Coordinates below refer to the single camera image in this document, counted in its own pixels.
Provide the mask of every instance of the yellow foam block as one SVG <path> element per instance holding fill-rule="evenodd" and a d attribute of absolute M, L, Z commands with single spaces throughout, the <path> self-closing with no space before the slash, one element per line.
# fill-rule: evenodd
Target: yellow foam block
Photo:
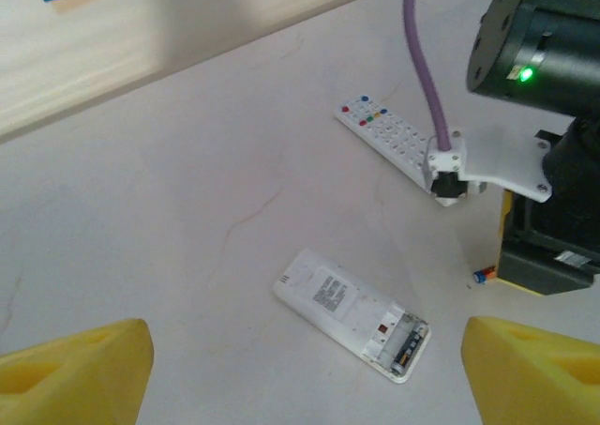
<path fill-rule="evenodd" d="M 132 319 L 0 357 L 0 423 L 133 425 L 153 354 Z"/>
<path fill-rule="evenodd" d="M 600 423 L 600 345 L 473 317 L 461 354 L 486 425 Z"/>

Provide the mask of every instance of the green led light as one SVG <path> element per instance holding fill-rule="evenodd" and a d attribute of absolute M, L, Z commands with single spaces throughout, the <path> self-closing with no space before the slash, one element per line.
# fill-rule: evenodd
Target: green led light
<path fill-rule="evenodd" d="M 533 76 L 533 68 L 526 67 L 520 72 L 520 74 L 518 75 L 518 78 L 520 79 L 520 81 L 522 83 L 525 83 L 525 82 L 529 81 L 532 78 L 532 76 Z"/>

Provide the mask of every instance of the white remote control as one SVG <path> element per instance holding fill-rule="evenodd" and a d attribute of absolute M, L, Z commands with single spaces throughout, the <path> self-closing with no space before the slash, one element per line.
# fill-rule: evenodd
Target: white remote control
<path fill-rule="evenodd" d="M 427 136 L 366 95 L 346 101 L 336 109 L 335 115 L 421 189 L 431 193 L 423 174 L 429 141 Z M 443 198 L 437 200 L 444 206 L 457 202 Z"/>

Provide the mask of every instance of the wall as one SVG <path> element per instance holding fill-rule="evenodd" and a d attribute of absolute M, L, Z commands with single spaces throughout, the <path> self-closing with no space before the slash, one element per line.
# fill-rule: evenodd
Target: wall
<path fill-rule="evenodd" d="M 0 0 L 0 134 L 348 1 Z"/>

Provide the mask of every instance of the white table surface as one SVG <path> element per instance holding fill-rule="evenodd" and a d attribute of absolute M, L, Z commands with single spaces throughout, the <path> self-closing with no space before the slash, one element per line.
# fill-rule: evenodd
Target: white table surface
<path fill-rule="evenodd" d="M 565 129 L 466 92 L 488 1 L 419 4 L 450 123 Z M 140 424 L 475 424 L 470 316 L 600 342 L 598 286 L 473 285 L 497 252 L 500 190 L 444 209 L 333 118 L 366 92 L 430 129 L 400 17 L 400 0 L 360 0 L 2 145 L 2 352 L 142 317 L 156 359 Z M 304 247 L 430 321 L 408 384 L 276 301 Z"/>

